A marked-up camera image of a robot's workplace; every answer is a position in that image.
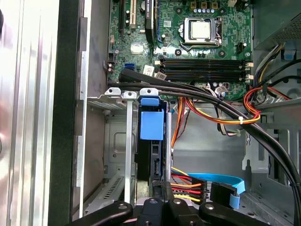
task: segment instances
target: blue sata port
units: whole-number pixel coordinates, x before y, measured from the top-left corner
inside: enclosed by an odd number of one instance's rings
[[[124,68],[130,69],[132,71],[135,70],[135,64],[134,63],[125,63]]]

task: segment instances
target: cpu socket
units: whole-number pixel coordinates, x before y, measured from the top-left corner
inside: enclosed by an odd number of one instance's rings
[[[219,47],[222,44],[222,18],[186,18],[179,28],[185,50],[197,47]]]

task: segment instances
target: green circuit board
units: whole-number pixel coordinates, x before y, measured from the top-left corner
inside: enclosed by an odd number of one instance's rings
[[[160,43],[157,39],[154,44],[146,40],[144,30],[144,14],[140,12],[143,0],[137,0],[136,5],[136,28],[125,27],[123,38],[119,32],[119,4],[120,1],[111,1],[110,36],[114,37],[114,43],[109,43],[109,53],[114,54],[114,72],[108,73],[111,81],[117,81],[125,63],[134,63],[135,71],[143,72],[145,65],[155,66],[158,56],[165,52],[166,58],[198,58],[200,50],[206,50],[205,59],[230,59],[230,60],[251,60],[251,10],[247,7],[243,11],[236,11],[235,7],[228,7],[228,0],[192,0],[201,3],[206,2],[207,8],[212,9],[212,2],[218,3],[214,13],[195,13],[191,9],[190,1],[183,4],[182,1],[160,0],[158,1],[158,29],[159,37],[165,34],[166,39]],[[131,0],[126,0],[125,10],[130,10]],[[180,47],[182,41],[178,30],[187,17],[216,18],[222,19],[222,46],[218,48],[198,48],[186,51]],[[236,45],[246,43],[243,51],[237,54]],[[181,56],[175,55],[175,50],[181,49]],[[246,92],[245,83],[230,83],[227,99],[237,99]]]

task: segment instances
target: metal rod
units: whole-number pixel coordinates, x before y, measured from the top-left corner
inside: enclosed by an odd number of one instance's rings
[[[165,180],[171,181],[171,113],[166,113],[166,158],[165,158]]]
[[[124,201],[127,203],[131,202],[133,103],[133,100],[127,101],[126,170],[124,187]]]

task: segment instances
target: motherboard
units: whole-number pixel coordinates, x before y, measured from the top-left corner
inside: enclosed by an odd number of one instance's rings
[[[239,99],[252,66],[251,19],[249,0],[112,0],[108,79],[127,68]]]

